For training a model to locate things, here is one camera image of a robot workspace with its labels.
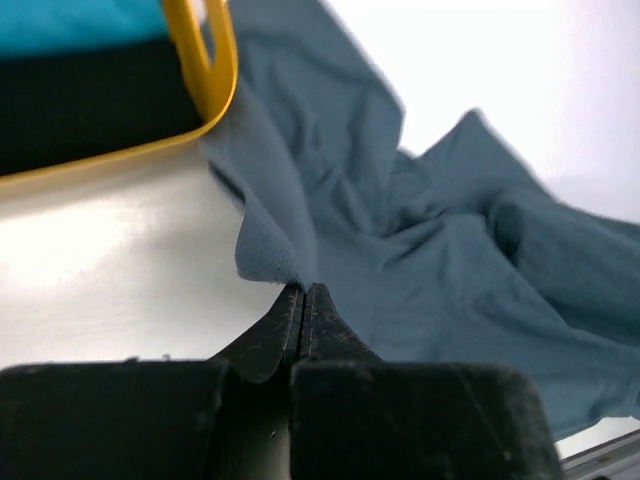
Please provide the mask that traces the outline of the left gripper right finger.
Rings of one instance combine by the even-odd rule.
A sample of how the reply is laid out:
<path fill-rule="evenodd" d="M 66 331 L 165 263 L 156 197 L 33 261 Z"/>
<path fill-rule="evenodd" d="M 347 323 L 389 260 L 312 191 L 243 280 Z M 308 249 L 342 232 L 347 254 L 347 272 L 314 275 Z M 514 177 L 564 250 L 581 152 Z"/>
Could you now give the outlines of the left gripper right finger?
<path fill-rule="evenodd" d="M 328 288 L 323 284 L 314 284 L 305 295 L 298 358 L 364 362 L 381 360 L 342 320 Z"/>

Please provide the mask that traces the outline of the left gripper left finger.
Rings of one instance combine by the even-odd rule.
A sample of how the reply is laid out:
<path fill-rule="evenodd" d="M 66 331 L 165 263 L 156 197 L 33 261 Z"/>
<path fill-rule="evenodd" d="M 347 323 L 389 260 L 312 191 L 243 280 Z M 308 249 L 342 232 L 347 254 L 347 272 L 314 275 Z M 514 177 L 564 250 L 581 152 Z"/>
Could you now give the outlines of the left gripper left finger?
<path fill-rule="evenodd" d="M 299 356 L 304 290 L 287 285 L 268 312 L 212 360 L 228 361 L 245 381 L 263 384 Z"/>

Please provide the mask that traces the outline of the dark blue-grey t shirt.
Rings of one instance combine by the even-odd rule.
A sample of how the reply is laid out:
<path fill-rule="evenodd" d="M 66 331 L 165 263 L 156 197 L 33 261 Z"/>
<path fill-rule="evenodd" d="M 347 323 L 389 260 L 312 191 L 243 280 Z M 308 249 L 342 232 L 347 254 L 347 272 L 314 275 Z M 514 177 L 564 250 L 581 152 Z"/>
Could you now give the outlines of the dark blue-grey t shirt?
<path fill-rule="evenodd" d="M 553 434 L 639 414 L 639 228 L 555 200 L 477 111 L 423 155 L 317 1 L 234 1 L 234 100 L 202 142 L 244 204 L 241 277 L 326 285 L 387 361 L 495 363 Z"/>

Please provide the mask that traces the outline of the yellow plastic basket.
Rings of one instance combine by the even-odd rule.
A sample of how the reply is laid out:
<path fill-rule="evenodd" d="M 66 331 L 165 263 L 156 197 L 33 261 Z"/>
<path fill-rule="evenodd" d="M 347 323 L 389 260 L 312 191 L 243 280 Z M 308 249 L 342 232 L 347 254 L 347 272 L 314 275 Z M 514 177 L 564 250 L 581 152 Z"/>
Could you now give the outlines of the yellow plastic basket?
<path fill-rule="evenodd" d="M 238 55 L 229 6 L 225 1 L 206 1 L 206 20 L 213 52 L 205 46 L 200 23 L 189 1 L 164 1 L 171 40 L 177 47 L 186 88 L 203 126 L 178 136 L 62 165 L 5 176 L 1 199 L 47 192 L 75 183 L 89 182 L 153 163 L 193 146 L 225 115 L 238 83 Z"/>

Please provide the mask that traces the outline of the rolled black t shirt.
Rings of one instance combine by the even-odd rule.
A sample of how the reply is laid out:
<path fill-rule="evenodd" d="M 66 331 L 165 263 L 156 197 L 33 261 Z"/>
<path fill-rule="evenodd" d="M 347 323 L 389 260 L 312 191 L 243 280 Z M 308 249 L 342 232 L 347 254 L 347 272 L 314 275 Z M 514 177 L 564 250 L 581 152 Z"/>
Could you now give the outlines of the rolled black t shirt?
<path fill-rule="evenodd" d="M 1 63 L 3 175 L 148 144 L 202 124 L 167 39 Z"/>

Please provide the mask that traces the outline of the rolled teal t shirt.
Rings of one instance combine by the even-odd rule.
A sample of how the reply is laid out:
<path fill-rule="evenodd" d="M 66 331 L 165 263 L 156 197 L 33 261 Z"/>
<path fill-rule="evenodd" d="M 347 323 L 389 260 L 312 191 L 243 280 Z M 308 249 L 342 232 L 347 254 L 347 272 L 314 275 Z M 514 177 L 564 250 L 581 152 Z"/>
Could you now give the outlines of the rolled teal t shirt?
<path fill-rule="evenodd" d="M 159 1 L 1 3 L 1 58 L 128 45 L 168 35 Z"/>

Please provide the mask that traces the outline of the aluminium front rail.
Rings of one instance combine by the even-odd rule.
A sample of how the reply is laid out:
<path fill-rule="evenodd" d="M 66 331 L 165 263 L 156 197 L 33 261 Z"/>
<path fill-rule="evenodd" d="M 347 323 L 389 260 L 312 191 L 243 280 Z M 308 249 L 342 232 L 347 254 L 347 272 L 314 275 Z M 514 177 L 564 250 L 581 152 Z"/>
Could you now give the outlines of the aluminium front rail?
<path fill-rule="evenodd" d="M 639 480 L 639 431 L 568 457 L 561 465 L 569 480 Z"/>

